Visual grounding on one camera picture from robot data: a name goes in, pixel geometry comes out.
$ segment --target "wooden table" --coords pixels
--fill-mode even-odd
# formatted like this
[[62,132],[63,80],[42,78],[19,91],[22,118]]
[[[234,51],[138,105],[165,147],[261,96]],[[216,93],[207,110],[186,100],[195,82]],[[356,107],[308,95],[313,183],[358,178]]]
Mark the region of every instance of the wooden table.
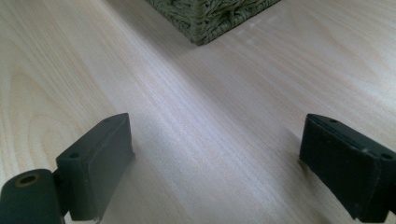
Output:
[[282,0],[201,47],[144,0],[3,0],[0,52],[1,185],[129,113],[103,223],[354,223],[298,163],[305,115],[396,149],[394,0]]

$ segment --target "wood grain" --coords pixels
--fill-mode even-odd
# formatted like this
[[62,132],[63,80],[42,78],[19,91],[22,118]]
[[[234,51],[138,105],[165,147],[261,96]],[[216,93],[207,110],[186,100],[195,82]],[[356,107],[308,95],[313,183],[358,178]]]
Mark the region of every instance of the wood grain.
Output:
[[396,149],[393,0],[282,0],[202,47],[143,0],[3,0],[0,52],[1,185],[129,113],[103,223],[354,223],[298,163],[305,115]]

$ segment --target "plastic part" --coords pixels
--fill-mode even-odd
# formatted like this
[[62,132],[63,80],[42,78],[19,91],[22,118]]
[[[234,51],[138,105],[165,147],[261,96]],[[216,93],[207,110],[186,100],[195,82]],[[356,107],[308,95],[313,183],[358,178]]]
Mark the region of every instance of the plastic part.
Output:
[[57,159],[58,170],[33,170],[8,180],[0,223],[64,223],[101,219],[134,157],[128,114],[102,120]]
[[396,154],[340,121],[308,114],[300,159],[353,218],[384,222],[394,211]]
[[64,223],[49,170],[33,170],[8,180],[1,193],[0,223]]

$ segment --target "wicker basket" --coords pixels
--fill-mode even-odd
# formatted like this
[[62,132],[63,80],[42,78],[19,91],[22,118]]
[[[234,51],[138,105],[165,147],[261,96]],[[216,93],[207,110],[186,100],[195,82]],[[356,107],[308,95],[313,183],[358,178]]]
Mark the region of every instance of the wicker basket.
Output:
[[148,0],[192,43],[206,44],[279,0]]

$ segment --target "round hole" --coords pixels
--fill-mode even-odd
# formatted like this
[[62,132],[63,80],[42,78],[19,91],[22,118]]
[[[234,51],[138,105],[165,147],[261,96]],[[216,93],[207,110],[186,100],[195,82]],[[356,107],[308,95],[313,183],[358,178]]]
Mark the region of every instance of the round hole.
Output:
[[393,159],[392,156],[390,156],[388,154],[385,154],[385,153],[382,153],[381,157],[384,158],[384,159],[387,159],[387,160],[392,160]]
[[72,159],[75,159],[75,158],[77,158],[78,156],[79,156],[78,153],[77,153],[77,152],[74,152],[74,153],[72,153],[69,157],[72,158]]
[[15,183],[15,185],[18,188],[24,188],[24,187],[34,184],[38,180],[39,177],[40,177],[39,174],[26,175],[26,176],[19,178],[17,180],[17,182]]

